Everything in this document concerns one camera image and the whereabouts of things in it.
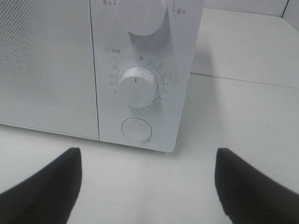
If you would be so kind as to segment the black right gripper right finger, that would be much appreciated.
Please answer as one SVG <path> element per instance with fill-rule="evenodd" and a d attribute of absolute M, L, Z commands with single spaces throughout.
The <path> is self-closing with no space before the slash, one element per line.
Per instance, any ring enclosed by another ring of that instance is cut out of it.
<path fill-rule="evenodd" d="M 219 148 L 215 187 L 234 224 L 297 224 L 299 195 L 272 180 L 228 148 Z"/>

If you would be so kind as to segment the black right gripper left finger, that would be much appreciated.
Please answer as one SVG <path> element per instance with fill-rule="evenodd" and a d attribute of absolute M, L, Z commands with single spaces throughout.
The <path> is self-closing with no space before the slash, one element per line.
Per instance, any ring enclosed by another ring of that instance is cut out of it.
<path fill-rule="evenodd" d="M 70 148 L 0 195 L 2 224 L 65 224 L 82 183 L 79 148 Z"/>

